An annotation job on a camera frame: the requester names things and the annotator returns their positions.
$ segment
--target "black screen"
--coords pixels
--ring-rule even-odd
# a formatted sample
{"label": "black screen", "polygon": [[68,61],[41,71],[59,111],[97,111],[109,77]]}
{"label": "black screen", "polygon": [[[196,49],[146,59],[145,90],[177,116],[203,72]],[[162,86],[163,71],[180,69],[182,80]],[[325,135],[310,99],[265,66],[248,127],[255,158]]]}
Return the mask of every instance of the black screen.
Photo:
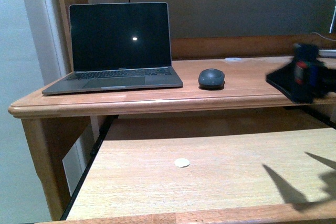
{"label": "black screen", "polygon": [[171,65],[167,3],[70,6],[75,71]]}

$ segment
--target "desk surface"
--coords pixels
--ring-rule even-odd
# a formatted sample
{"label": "desk surface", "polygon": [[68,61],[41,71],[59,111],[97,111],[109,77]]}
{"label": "desk surface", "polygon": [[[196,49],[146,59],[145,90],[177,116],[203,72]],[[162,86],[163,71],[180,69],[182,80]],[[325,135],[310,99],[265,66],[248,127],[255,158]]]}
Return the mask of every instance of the desk surface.
{"label": "desk surface", "polygon": [[[243,58],[230,62],[218,60],[175,61],[173,67],[184,87],[114,91],[87,94],[43,96],[38,90],[9,107],[17,118],[50,118],[82,115],[131,114],[151,112],[218,110],[293,105],[265,81],[265,74],[288,63],[291,57]],[[335,59],[323,59],[336,68]],[[207,68],[224,71],[225,89],[206,91],[198,88],[198,75]],[[335,103],[336,94],[316,103]]]}
{"label": "desk surface", "polygon": [[[236,221],[249,218],[260,223],[293,220],[290,215],[335,217],[329,201],[335,200],[336,167],[328,166],[328,160],[335,163],[334,129],[317,129],[324,125],[300,111],[284,109],[217,115],[206,119],[203,127],[201,119],[117,119],[68,220],[210,209],[226,209],[228,216],[235,212]],[[258,132],[258,127],[264,130],[266,121],[268,126],[289,123],[268,129],[273,132],[246,134]],[[174,161],[180,157],[190,166],[176,167]],[[320,201],[317,208],[300,205],[314,201]],[[270,205],[278,206],[263,216]],[[254,207],[255,212],[247,218],[239,213],[241,207]],[[230,218],[223,216],[222,221]]]}

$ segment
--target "gray mouse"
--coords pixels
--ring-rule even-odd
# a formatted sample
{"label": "gray mouse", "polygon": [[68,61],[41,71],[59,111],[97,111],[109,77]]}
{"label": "gray mouse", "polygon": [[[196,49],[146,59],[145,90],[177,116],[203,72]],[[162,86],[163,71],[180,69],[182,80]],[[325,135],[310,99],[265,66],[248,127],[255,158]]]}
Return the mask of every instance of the gray mouse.
{"label": "gray mouse", "polygon": [[199,74],[198,83],[201,89],[216,90],[224,88],[225,74],[214,68],[203,70]]}

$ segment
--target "desk leg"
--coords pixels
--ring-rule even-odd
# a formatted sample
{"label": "desk leg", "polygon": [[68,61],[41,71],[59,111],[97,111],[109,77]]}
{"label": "desk leg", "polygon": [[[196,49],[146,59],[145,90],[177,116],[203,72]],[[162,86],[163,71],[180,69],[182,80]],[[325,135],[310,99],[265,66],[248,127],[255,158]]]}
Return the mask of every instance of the desk leg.
{"label": "desk leg", "polygon": [[62,160],[89,123],[89,116],[22,119],[52,220],[59,220],[70,200]]}

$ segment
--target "laptop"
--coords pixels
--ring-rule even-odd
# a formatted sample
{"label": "laptop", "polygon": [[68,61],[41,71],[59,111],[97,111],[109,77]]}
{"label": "laptop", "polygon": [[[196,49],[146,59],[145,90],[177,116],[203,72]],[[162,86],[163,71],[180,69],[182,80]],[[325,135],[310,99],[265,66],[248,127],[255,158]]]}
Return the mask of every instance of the laptop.
{"label": "laptop", "polygon": [[44,95],[182,87],[172,68],[167,3],[71,5],[73,73]]}

